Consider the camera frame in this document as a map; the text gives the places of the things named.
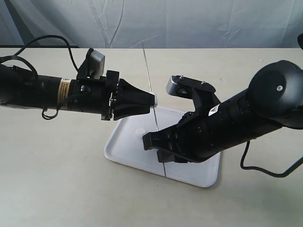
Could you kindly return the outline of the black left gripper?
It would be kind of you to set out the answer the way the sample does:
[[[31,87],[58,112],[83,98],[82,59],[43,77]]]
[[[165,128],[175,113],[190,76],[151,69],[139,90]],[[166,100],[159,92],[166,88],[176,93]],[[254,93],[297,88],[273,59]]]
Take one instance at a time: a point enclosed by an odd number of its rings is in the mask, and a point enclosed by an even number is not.
[[[140,90],[124,79],[119,80],[119,72],[108,70],[106,76],[99,79],[73,79],[70,95],[77,95],[70,101],[70,111],[100,114],[102,120],[112,118],[110,99],[117,87],[117,104],[136,105],[114,110],[114,121],[134,115],[150,113],[149,106],[154,105],[155,96]]]

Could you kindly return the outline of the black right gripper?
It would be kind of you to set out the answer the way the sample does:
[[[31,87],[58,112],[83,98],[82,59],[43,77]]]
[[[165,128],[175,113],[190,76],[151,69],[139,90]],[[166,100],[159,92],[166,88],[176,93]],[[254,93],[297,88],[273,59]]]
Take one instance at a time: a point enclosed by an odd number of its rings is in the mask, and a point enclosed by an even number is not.
[[[201,163],[227,149],[227,113],[192,115],[190,112],[175,125],[143,135],[144,150],[157,151],[159,163]]]

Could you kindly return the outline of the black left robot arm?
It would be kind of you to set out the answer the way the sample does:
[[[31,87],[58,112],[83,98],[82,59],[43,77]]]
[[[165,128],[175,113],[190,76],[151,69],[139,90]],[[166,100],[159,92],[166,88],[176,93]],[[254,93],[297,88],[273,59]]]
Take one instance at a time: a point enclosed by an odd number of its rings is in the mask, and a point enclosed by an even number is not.
[[[155,105],[155,96],[140,90],[107,71],[98,79],[77,77],[66,79],[37,75],[17,66],[0,66],[0,105],[17,109],[42,109],[42,117],[57,116],[46,111],[71,111],[99,114],[102,120],[148,114]]]

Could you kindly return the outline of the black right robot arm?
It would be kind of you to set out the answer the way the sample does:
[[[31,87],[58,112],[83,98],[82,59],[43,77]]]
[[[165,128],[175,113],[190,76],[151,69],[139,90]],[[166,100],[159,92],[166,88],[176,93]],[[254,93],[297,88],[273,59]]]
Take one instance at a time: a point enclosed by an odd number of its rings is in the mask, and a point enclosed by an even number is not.
[[[266,65],[247,89],[223,102],[208,83],[171,79],[168,93],[191,99],[195,110],[177,124],[143,136],[144,149],[157,149],[160,162],[201,163],[282,127],[303,127],[303,71],[290,61]]]

